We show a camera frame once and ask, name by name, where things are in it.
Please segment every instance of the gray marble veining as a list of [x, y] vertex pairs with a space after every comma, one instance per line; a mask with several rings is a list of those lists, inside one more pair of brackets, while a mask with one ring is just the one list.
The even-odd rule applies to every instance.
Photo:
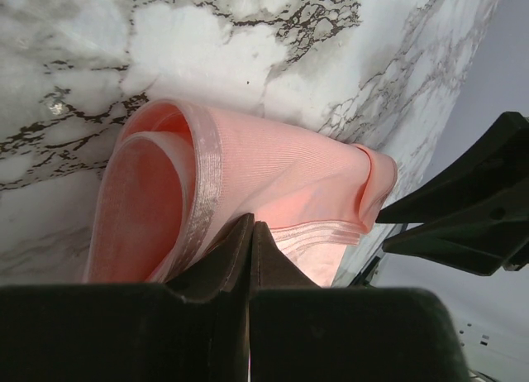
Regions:
[[[498, 0], [2, 0], [0, 282], [71, 281], [141, 104], [186, 98], [391, 155], [413, 190]], [[354, 274], [390, 227], [346, 254]]]

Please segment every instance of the ribbed fabric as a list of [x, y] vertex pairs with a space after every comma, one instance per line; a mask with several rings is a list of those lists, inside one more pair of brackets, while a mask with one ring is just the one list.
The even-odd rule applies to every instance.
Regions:
[[395, 179], [393, 160], [363, 146], [234, 112], [149, 103], [108, 163], [85, 277], [165, 281], [252, 212], [294, 264], [329, 285]]

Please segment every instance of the black plastic part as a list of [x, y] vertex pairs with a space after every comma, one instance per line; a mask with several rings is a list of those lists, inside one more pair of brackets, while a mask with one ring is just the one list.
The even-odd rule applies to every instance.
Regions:
[[[401, 232], [404, 232], [407, 228], [407, 224], [398, 224], [393, 227], [388, 237], [395, 236]], [[379, 262], [384, 257], [384, 252], [382, 251], [382, 245], [378, 250], [371, 256], [369, 261], [364, 265], [360, 273], [358, 273], [353, 280], [350, 282], [349, 287], [369, 287], [371, 280], [376, 273], [376, 268], [379, 265]]]
[[[252, 243], [252, 382], [469, 381], [448, 312], [433, 294], [314, 288], [264, 223]], [[281, 279], [268, 276], [276, 270]]]
[[422, 222], [384, 241], [477, 275], [520, 270], [529, 260], [529, 121], [505, 112], [456, 162], [383, 209], [377, 222]]
[[254, 382], [469, 380], [433, 295], [320, 289], [252, 216], [166, 285], [9, 287], [0, 310], [2, 381], [246, 382], [249, 342]]
[[168, 286], [0, 289], [0, 380], [247, 380], [253, 224]]

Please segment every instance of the white marble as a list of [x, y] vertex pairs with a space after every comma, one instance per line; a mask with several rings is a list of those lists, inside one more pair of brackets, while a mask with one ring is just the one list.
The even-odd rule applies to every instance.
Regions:
[[[391, 155], [420, 182], [498, 0], [1, 0], [0, 283], [72, 281], [120, 126], [176, 96]], [[336, 282], [390, 227], [349, 251]]]

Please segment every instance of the gray wall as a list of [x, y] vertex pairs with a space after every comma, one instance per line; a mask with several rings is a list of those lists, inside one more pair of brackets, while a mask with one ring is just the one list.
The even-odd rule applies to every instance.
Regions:
[[[529, 116], [528, 5], [529, 0], [499, 3], [424, 175], [425, 182], [457, 159], [502, 112], [518, 111]], [[501, 375], [506, 381], [520, 380], [520, 372], [527, 372], [524, 380], [529, 380], [529, 266], [516, 273], [500, 270], [484, 278], [425, 260], [394, 255], [381, 265], [379, 276], [375, 283], [378, 286], [411, 285], [434, 291], [454, 318], [475, 322], [492, 334], [487, 350], [496, 349], [498, 356], [502, 352], [517, 358], [524, 352], [526, 356], [527, 367], [521, 366], [509, 374], [511, 366], [487, 365], [488, 354], [485, 353], [481, 362], [474, 364], [478, 370], [479, 367], [489, 372], [492, 369], [493, 373], [498, 372], [497, 377]], [[501, 345], [494, 345], [494, 334], [503, 340]]]

